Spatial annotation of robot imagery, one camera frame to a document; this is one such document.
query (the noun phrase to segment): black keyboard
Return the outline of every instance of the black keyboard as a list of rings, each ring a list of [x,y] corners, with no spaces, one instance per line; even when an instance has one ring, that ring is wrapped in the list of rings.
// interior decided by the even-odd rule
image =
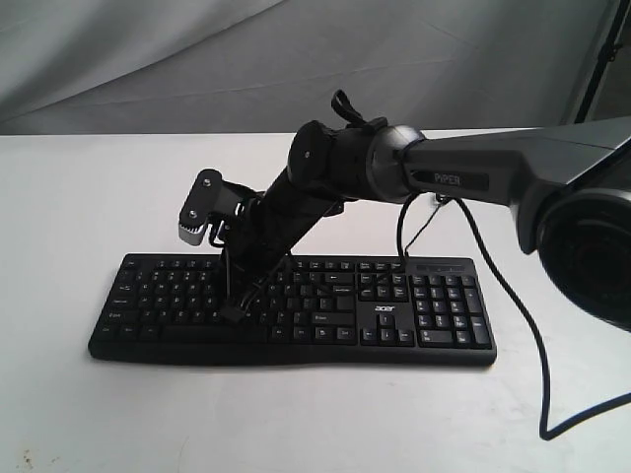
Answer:
[[[218,255],[128,254],[99,316],[94,358],[168,365],[490,365],[497,351],[473,261],[296,256],[234,324]],[[396,272],[375,283],[384,272]]]

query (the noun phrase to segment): black robotic arm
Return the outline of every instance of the black robotic arm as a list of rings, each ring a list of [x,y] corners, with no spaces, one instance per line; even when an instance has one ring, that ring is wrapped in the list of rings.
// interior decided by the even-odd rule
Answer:
[[[202,171],[179,216],[182,239],[223,247],[234,321],[300,238],[357,199],[403,203],[436,192],[507,206],[524,253],[589,313],[631,331],[631,117],[580,125],[426,139],[408,126],[366,121],[338,91],[349,121],[312,121],[264,193]]]

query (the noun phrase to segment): gray fabric backdrop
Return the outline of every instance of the gray fabric backdrop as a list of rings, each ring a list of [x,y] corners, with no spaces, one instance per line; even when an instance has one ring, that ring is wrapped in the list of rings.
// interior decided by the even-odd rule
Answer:
[[[571,121],[616,1],[0,0],[0,134]]]

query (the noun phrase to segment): keyboard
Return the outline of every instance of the keyboard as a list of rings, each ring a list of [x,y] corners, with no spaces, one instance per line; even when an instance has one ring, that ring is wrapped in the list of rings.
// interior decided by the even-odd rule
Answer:
[[[91,355],[208,366],[484,366],[497,356],[470,259],[410,257],[403,271],[396,257],[296,256],[235,324],[221,316],[218,258],[126,255]]]

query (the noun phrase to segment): white tabletop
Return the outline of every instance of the white tabletop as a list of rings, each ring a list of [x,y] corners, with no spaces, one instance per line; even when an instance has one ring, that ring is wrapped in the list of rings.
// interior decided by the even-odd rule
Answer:
[[[449,133],[430,133],[430,137]],[[173,368],[92,360],[122,256],[195,252],[176,219],[204,168],[266,188],[292,136],[0,138],[0,471],[628,472],[631,409],[537,436],[534,342],[456,205],[414,254],[476,262],[498,345],[488,370]],[[549,350],[554,424],[631,389],[631,337],[582,313],[520,254],[506,209],[471,204]],[[358,202],[296,253],[394,254],[398,207]],[[419,199],[406,234],[431,211]],[[211,251],[208,246],[202,251]]]

